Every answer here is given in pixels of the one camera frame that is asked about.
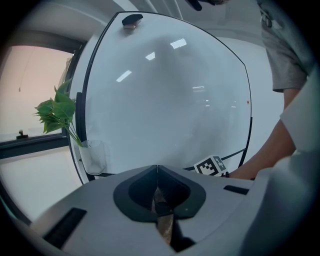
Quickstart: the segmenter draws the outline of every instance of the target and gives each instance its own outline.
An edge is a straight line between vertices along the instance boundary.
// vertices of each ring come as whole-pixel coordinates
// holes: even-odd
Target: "black slot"
[[[223,189],[231,191],[231,192],[235,192],[238,194],[242,194],[242,195],[246,195],[249,192],[249,189],[247,189],[247,188],[238,187],[238,186],[231,186],[231,185],[227,185]]]
[[[62,220],[51,229],[44,237],[44,240],[54,247],[61,249],[86,213],[86,210],[72,208]]]

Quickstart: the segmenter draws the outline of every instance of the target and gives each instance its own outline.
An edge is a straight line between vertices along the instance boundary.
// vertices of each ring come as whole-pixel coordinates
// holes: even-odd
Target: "person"
[[[262,41],[271,67],[272,89],[283,93],[284,110],[307,81],[315,58],[297,26],[275,1],[257,0],[257,4],[261,12]],[[262,148],[230,173],[230,178],[255,178],[260,170],[273,167],[295,150],[289,132],[279,120]]]

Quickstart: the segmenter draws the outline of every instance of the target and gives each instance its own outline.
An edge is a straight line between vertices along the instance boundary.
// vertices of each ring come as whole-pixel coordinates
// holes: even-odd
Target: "whiteboard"
[[[147,165],[192,167],[246,147],[251,96],[245,65],[218,39],[182,20],[118,13],[88,77],[88,140],[105,143],[107,173]]]

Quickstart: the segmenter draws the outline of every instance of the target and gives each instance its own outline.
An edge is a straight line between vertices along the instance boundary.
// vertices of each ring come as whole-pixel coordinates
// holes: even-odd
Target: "window frame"
[[[8,49],[10,49],[10,47],[35,46],[73,54],[65,77],[67,80],[73,77],[80,55],[86,43],[86,41],[79,41],[50,32],[19,30],[10,38],[5,47],[7,51],[3,55],[4,58],[0,68],[0,77],[2,75],[3,67],[6,64]],[[67,133],[66,129],[62,128],[62,132],[57,134],[41,135],[0,142],[0,159],[17,157],[69,145],[69,134]]]

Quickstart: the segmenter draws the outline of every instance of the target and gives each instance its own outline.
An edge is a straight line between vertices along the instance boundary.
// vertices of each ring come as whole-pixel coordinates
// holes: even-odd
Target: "person's arm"
[[[299,93],[299,89],[285,89],[284,109]],[[296,147],[281,120],[275,125],[270,137],[262,148],[244,165],[230,173],[230,178],[250,180],[264,168],[273,167],[280,159],[290,156]]]

